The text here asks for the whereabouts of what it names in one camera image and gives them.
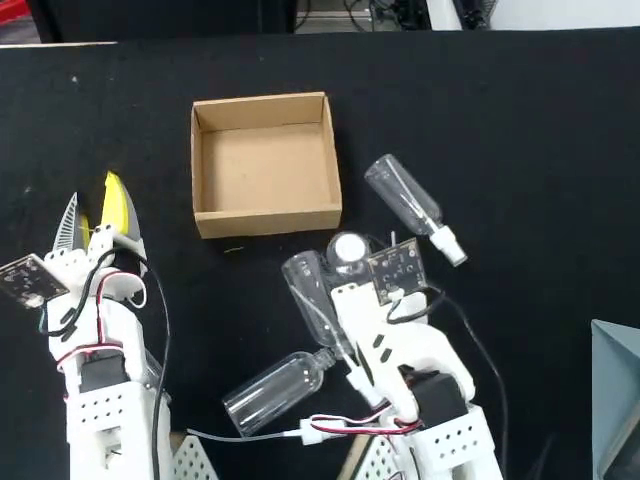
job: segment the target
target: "red and white wire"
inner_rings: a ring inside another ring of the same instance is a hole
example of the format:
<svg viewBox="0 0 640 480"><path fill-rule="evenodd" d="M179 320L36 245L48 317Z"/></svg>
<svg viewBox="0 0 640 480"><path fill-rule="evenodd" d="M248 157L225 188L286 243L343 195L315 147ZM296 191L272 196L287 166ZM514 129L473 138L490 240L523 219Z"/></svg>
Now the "red and white wire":
<svg viewBox="0 0 640 480"><path fill-rule="evenodd" d="M398 428L386 428L386 427L372 427L372 426L360 426L360 427L345 427L345 428L330 428L322 427L311 422L311 426L316 430L325 433L337 433L343 435L405 435L413 432L420 426L420 422L412 423L404 427Z"/></svg>
<svg viewBox="0 0 640 480"><path fill-rule="evenodd" d="M338 433L338 434L346 434L346 435L404 435L406 433L412 432L416 428L420 426L420 422L415 422L411 424L403 424L398 428L388 428L388 427L375 427L369 425L371 422L374 422L380 418L380 416L388 412L392 408L391 405L387 405L380 410L374 412L372 415L362 418L359 420L354 420L349 417L344 417L341 415L325 415L325 414L317 414L312 415L310 417L311 426L316 430L325 433ZM350 423L352 425L357 425L355 427L344 427L344 428L331 428L324 427L321 425L317 425L316 421L321 420L342 420L345 423Z"/></svg>
<svg viewBox="0 0 640 480"><path fill-rule="evenodd" d="M346 423L351 423L354 425L364 425L367 423L371 423L374 420L378 419L384 412L387 412L391 409L391 405L386 405L380 410L375 411L370 416L366 418L361 418L359 420L354 420L353 418L344 417L342 415L328 415L324 413L319 413L316 415L312 415L310 420L313 422L314 420L343 420Z"/></svg>
<svg viewBox="0 0 640 480"><path fill-rule="evenodd" d="M118 352L124 353L124 349L122 348L122 345L119 345L117 343L100 343L97 345L82 345L80 347L74 348L70 352L67 352L62 357L60 357L56 361L56 369L60 372L62 363L66 362L71 358L76 357L77 355L80 355L80 354L88 355L88 354L99 352L102 350L116 350Z"/></svg>
<svg viewBox="0 0 640 480"><path fill-rule="evenodd" d="M140 286L142 289L142 301L140 303L134 303L133 300L131 300L130 298L127 297L128 302L134 307L134 308L143 308L146 304L147 304L147 287L144 284L144 281L138 276L138 275L134 275L133 273L129 273L129 272L111 272L106 274L104 277L102 277L102 280L100 280L100 283L98 284L98 289L96 291L96 305L97 305L97 329L98 329L98 343L99 344L104 344L105 343L105 335L104 335L104 324L102 322L102 318L100 317L100 305L102 303L102 295L104 292L104 287L107 283L107 280L109 280L110 278L113 278L115 276L118 275L126 275L128 277L133 277L135 278L137 281L140 282Z"/></svg>

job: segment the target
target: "circuit board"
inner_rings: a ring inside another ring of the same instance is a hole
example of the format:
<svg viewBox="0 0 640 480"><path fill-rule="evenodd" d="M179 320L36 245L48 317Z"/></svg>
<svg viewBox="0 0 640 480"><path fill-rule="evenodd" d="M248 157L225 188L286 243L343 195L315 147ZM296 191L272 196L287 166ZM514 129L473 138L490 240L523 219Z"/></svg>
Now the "circuit board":
<svg viewBox="0 0 640 480"><path fill-rule="evenodd" d="M402 288L405 295L424 290L427 280L415 238L380 250L367 259L380 305L391 302L389 292Z"/></svg>
<svg viewBox="0 0 640 480"><path fill-rule="evenodd" d="M0 267L0 289L27 308L69 292L33 253Z"/></svg>

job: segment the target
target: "wire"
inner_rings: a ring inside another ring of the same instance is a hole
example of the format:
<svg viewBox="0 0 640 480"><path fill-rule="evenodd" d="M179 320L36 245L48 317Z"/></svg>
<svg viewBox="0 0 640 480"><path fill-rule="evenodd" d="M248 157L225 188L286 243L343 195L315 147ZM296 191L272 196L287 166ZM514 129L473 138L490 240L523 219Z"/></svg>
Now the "wire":
<svg viewBox="0 0 640 480"><path fill-rule="evenodd" d="M80 318L80 314L82 313L82 310L84 309L84 306L87 303L87 299L89 298L89 292L91 290L91 283L93 282L93 277L95 277L98 270L100 270L102 266L102 262L104 262L109 256L113 255L114 253L117 253L123 250L128 250L128 249L124 247L114 247L110 250L107 250L102 255L100 255L100 257L96 261L96 266L93 267L93 269L91 269L91 271L87 275L87 279L85 280L84 286L82 287L82 293L80 294L80 300L78 301L78 305L75 308L70 308L65 314L65 316L62 318L61 323L64 324L62 328L58 330L50 330L50 331L44 330L42 328L38 328L38 332L47 337L62 337L63 342L68 340L69 337L73 335L73 332L76 331L76 327L75 327L76 322Z"/></svg>
<svg viewBox="0 0 640 480"><path fill-rule="evenodd" d="M489 364L489 367L491 368L491 371L493 372L493 375L496 378L496 383L498 384L498 393L500 396L500 404L502 407L500 469L502 470L502 477L506 479L507 478L507 452L508 452L508 444L509 444L509 403L507 400L507 389L505 388L504 380L502 379L502 376L498 371L498 367L496 367L496 364L493 362L491 355L489 355L489 352L487 351L487 349L482 344L482 342L474 332L473 328L471 327L469 318L467 317L467 314L465 313L463 308L451 297L449 297L448 295L445 295L441 289L434 286L430 286L430 288L438 291L442 297L442 301L447 303L458 314L458 317L460 317L460 319L462 320L462 323L464 324L464 327L467 329L467 333L469 334L473 342L476 344L476 347L478 348L478 350L480 350L480 353L482 354L486 362Z"/></svg>
<svg viewBox="0 0 640 480"><path fill-rule="evenodd" d="M60 359L56 361L56 369L59 372L62 371L61 367L63 362L69 360L70 358L74 358L75 356L80 355L81 353L91 354L91 353L95 353L103 350L115 350L115 351L124 353L124 349L122 348L122 345L119 345L117 343L99 343L96 345L82 345L80 347L74 348L70 352L67 352L62 357L60 357Z"/></svg>
<svg viewBox="0 0 640 480"><path fill-rule="evenodd" d="M376 11L374 8L374 1L373 0L369 0L369 16L371 17L371 31L375 32L376 31Z"/></svg>
<svg viewBox="0 0 640 480"><path fill-rule="evenodd" d="M496 383L498 384L498 393L500 396L500 404L502 409L500 469L502 470L503 478L506 479L507 478L507 453L508 453L508 445L509 445L509 402L507 399L507 390L504 385L504 380L502 379L502 375L500 375L498 367L496 367L496 364L491 358L491 355L489 355L489 352L485 348L484 344L480 341L480 338L478 338L475 331L471 327L471 322L469 322L469 318L467 317L467 314L465 313L464 309L453 298L445 294L442 288L436 286L430 280L427 281L427 285L428 285L427 288L439 294L439 297L431 305L427 306L426 309L420 312L417 312L413 315L407 315L406 317L400 317L396 319L387 318L387 321L388 323L391 323L391 324L410 322L412 320L415 320L417 318L422 317L423 315L426 315L432 312L441 303L447 303L456 312L460 320L462 320L462 323L464 324L464 327L466 328L467 333L469 334L473 342L476 344L476 347L478 348L478 350L484 357L485 361L491 368L491 371L495 376Z"/></svg>
<svg viewBox="0 0 640 480"><path fill-rule="evenodd" d="M378 418L380 418L380 416L389 411L391 409L391 405L389 403L385 403L385 405L381 408L379 408L378 410L376 410L374 413L372 413L371 415L369 415L368 417L365 418L361 418L359 420L354 420L352 418L349 417L344 417L342 415L328 415L328 414L324 414L324 413L318 413L316 415L311 415L310 420L314 421L314 420L342 420L346 423L351 423L354 425L365 425L367 423L371 423L374 420L377 420Z"/></svg>
<svg viewBox="0 0 640 480"><path fill-rule="evenodd" d="M147 273L153 277L158 287L158 293L160 294L160 300L162 301L162 309L164 310L165 318L165 330L166 338L164 343L164 355L162 359L162 370L160 372L160 381L156 390L156 396L153 402L153 417L151 420L151 459L153 463L153 478L154 480L160 480L160 462L158 459L158 421L160 418L160 404L162 400L162 393L167 381L167 364L169 363L169 352L171 349L171 320L169 319L169 308L167 307L167 299L164 296L164 289L162 288L162 282L160 277L155 273L149 261L143 256L137 254L134 251L129 250L129 253L133 255L140 263L147 267Z"/></svg>
<svg viewBox="0 0 640 480"><path fill-rule="evenodd" d="M300 436L298 430L288 430L286 432L269 433L267 435L256 435L255 437L220 437L218 435L211 435L209 433L199 432L192 428L187 428L187 433L195 435L196 437L205 438L207 440L213 440L215 442L226 443L247 443L258 442L261 440L273 440L275 438L292 438Z"/></svg>
<svg viewBox="0 0 640 480"><path fill-rule="evenodd" d="M529 470L529 473L527 473L525 480L541 480L542 479L542 472L544 471L544 467L547 462L547 458L549 457L551 446L555 441L555 437L556 435L554 433L547 438L547 441L545 442L544 447L542 448L542 452L540 453L540 457L533 464L533 466L531 467L531 470Z"/></svg>
<svg viewBox="0 0 640 480"><path fill-rule="evenodd" d="M342 0L342 4L344 5L344 9L347 11L347 14L349 15L349 20L351 20L351 23L353 24L353 26L356 27L356 30L358 30L359 32L366 32L367 30L362 28L362 26L353 17L353 7L355 7L356 3L358 3L360 0L353 0L351 4L348 4L347 1L348 0Z"/></svg>
<svg viewBox="0 0 640 480"><path fill-rule="evenodd" d="M311 5L311 0L307 0L307 10L306 12L304 12L304 16L300 19L300 21L296 23L296 26L293 29L294 32L297 31L302 25L306 23L307 19L309 18L309 15L311 14L311 10L313 10L313 6Z"/></svg>
<svg viewBox="0 0 640 480"><path fill-rule="evenodd" d="M409 425L405 425L399 428L385 428L385 427L345 427L345 428L331 428L316 425L314 418L311 417L311 426L316 430L324 433L337 433L340 435L406 435L413 432L422 425L421 422L415 422Z"/></svg>
<svg viewBox="0 0 640 480"><path fill-rule="evenodd" d="M133 302L133 300L131 300L131 298L129 297L127 297L127 301L137 309L143 308L147 304L147 287L144 284L144 281L138 275L135 275L129 272L120 272L120 271L107 273L104 277L102 277L102 280L100 280L100 283L98 284L98 289L96 290L96 313L97 313L96 322L97 322L97 329L98 329L98 343L105 342L104 322L102 321L102 318L100 316L100 305L102 304L104 287L107 284L107 280L119 275L135 278L141 285L142 300L140 301L140 303Z"/></svg>

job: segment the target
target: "open cardboard box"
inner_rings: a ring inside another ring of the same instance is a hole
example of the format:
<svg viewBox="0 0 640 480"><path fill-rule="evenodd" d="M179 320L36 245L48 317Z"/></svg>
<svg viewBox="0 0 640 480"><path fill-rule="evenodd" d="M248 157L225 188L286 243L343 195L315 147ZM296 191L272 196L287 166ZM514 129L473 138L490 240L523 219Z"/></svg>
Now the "open cardboard box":
<svg viewBox="0 0 640 480"><path fill-rule="evenodd" d="M195 102L191 170L203 238L340 223L338 161L322 92Z"/></svg>

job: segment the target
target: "black table surface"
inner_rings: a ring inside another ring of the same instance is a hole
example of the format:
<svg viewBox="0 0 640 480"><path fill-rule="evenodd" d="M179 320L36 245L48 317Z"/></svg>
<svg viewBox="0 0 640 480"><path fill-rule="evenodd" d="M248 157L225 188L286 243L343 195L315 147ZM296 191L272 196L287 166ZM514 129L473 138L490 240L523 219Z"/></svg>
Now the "black table surface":
<svg viewBox="0 0 640 480"><path fill-rule="evenodd" d="M238 37L0 50L0 259L44 254L70 195L99 212L105 171L134 199L161 274L174 342L174 430L236 432L220 398L296 350L317 348L280 265L334 232L204 241L193 221L194 100L323 90L343 187L341 227L408 232L363 180L395 153L444 207L470 260L428 242L429 275L462 303L501 370L510 478L555 435L545 478L590 475L590 321L640 326L640 30ZM242 250L227 252L232 247ZM158 296L141 315L159 356ZM0 297L4 477L68 478L63 379L37 314ZM475 377L497 439L494 378L456 318L442 328ZM314 412L364 414L330 370L267 429ZM296 440L207 443L222 478L335 478L349 448Z"/></svg>

